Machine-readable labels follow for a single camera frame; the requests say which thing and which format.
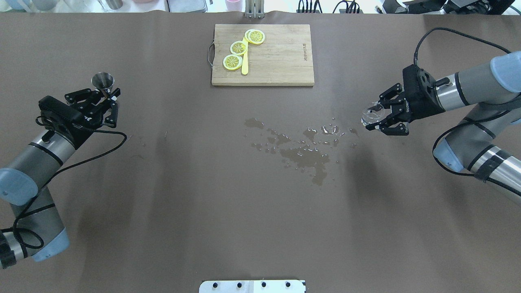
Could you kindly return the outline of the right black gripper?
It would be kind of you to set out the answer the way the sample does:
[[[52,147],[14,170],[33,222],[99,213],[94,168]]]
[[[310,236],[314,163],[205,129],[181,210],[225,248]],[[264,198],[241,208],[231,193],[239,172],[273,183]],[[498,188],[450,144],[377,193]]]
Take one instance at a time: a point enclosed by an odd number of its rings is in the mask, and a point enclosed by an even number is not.
[[[378,104],[382,107],[392,107],[392,125],[389,119],[365,118],[365,128],[368,131],[377,130],[386,136],[409,135],[409,122],[444,113],[445,109],[437,98],[428,94],[413,94],[409,97],[403,92],[401,83],[397,83],[380,94]]]

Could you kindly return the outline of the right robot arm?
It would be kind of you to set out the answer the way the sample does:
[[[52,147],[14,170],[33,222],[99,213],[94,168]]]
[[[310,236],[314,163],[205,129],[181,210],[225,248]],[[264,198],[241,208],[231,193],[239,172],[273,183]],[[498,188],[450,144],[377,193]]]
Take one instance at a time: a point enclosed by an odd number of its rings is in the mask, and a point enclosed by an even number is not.
[[[410,65],[402,83],[363,110],[361,123],[369,131],[407,136],[411,122],[473,106],[436,139],[432,156],[449,173],[506,189],[520,204],[520,159],[493,142],[508,126],[520,124],[520,68],[519,51],[441,79]]]

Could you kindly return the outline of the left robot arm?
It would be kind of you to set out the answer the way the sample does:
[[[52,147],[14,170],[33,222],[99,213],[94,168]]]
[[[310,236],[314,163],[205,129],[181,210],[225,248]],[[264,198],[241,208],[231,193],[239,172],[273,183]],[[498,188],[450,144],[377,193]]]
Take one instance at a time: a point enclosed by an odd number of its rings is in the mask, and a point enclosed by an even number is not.
[[[69,247],[48,184],[93,133],[116,127],[119,95],[118,88],[87,88],[66,94],[65,102],[49,95],[39,100],[36,122],[44,131],[0,171],[1,199],[15,215],[1,230],[2,269],[28,257],[44,261]]]

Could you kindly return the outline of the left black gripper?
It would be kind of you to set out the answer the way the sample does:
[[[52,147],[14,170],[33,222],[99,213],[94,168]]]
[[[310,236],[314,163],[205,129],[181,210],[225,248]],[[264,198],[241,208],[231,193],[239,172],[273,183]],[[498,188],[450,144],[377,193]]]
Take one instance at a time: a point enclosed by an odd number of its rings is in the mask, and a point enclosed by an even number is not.
[[[61,135],[67,139],[88,139],[102,125],[116,128],[120,94],[120,88],[106,92],[106,98],[90,88],[65,94],[66,102],[61,103]]]

